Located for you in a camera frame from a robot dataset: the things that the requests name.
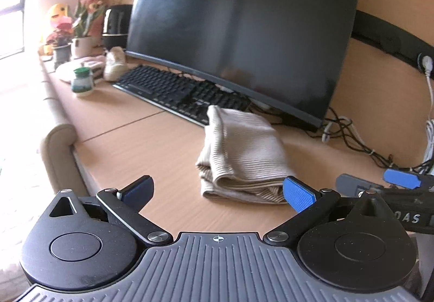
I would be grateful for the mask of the beige striped knit sweater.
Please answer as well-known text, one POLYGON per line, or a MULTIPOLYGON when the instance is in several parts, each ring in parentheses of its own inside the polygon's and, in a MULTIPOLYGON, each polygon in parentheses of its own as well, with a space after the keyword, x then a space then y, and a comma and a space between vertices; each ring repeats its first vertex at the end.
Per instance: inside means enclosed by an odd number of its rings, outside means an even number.
POLYGON ((209 106, 196 160, 201 195, 250 204, 285 203, 283 181, 295 172, 277 131, 264 117, 209 106))

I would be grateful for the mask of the beige chair back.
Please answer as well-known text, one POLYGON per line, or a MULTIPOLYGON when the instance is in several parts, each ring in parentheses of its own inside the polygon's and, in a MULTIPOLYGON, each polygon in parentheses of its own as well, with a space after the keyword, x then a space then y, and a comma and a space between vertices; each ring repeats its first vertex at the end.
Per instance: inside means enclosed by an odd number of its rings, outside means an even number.
POLYGON ((40 155, 55 193, 71 189, 77 196, 87 196, 88 189, 72 149, 75 141, 76 131, 71 124, 57 124, 42 139, 40 155))

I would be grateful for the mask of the black keyboard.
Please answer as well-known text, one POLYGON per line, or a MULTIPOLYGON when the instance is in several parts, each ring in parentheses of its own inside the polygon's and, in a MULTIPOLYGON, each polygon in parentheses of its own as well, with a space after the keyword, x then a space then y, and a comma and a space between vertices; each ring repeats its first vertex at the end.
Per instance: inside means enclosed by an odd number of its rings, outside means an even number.
POLYGON ((200 126, 209 124, 210 106, 244 112, 250 105, 247 97, 226 92, 210 81, 148 65, 131 69, 113 86, 200 126))

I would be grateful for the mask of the green capped white bottle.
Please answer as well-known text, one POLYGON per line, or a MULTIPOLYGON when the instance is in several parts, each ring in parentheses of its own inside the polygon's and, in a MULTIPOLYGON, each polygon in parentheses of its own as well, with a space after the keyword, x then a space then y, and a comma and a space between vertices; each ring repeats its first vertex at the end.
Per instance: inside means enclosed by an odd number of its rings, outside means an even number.
POLYGON ((89 67, 80 67, 74 70, 71 79, 71 90, 77 97, 85 97, 93 92, 93 74, 89 67))

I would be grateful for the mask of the beige plush toy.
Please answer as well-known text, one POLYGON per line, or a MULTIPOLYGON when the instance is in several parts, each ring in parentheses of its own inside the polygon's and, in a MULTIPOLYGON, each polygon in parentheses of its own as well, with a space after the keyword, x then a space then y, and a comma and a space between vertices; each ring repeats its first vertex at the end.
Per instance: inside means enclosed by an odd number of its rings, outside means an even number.
POLYGON ((129 71, 126 55, 120 46, 112 47, 106 55, 103 78, 105 81, 116 82, 129 71))

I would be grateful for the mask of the potted flowers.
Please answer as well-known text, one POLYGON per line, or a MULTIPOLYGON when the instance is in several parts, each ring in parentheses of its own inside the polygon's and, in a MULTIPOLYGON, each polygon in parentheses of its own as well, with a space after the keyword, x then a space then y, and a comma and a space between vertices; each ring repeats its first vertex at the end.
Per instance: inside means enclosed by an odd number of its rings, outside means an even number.
POLYGON ((95 39, 101 37, 105 10, 102 0, 79 0, 75 10, 70 8, 70 16, 64 17, 56 27, 50 24, 52 31, 46 37, 44 53, 52 53, 55 69, 69 62, 72 55, 76 56, 72 48, 79 48, 81 43, 88 44, 92 51, 95 39))

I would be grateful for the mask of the black curved monitor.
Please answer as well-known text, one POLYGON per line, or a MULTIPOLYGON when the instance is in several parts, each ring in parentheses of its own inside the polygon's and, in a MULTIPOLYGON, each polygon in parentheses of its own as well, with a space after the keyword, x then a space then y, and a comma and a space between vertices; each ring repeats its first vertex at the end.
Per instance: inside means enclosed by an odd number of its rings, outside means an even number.
POLYGON ((358 0, 134 0, 126 52, 249 96, 317 129, 358 0))

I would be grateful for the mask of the yellow plush toy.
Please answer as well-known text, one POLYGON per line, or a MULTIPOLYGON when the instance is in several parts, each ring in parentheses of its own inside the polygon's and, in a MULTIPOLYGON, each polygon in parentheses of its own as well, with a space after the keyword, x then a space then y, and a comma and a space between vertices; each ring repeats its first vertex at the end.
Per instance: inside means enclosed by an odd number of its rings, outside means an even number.
POLYGON ((70 16, 67 4, 54 4, 49 8, 50 24, 56 27, 64 17, 70 16))

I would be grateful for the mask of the black wall socket strip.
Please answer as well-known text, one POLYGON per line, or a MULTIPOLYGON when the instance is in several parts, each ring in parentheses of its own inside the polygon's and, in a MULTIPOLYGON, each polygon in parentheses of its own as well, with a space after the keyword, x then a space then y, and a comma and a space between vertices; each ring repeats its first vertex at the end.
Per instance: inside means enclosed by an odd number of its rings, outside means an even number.
POLYGON ((423 59, 426 56, 433 59, 433 46, 399 26, 360 10, 356 11, 351 37, 394 56, 421 73, 425 71, 423 59))

